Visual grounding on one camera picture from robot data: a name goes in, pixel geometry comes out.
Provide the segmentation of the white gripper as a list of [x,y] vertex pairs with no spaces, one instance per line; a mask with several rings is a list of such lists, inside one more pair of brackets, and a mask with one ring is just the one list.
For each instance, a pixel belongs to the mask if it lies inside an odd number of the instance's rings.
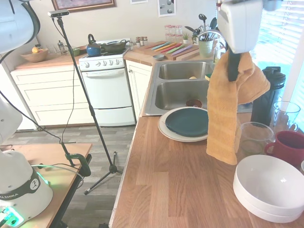
[[262,11],[261,0],[227,1],[220,6],[218,28],[231,49],[228,51],[230,82],[238,77],[240,53],[249,52],[256,46]]

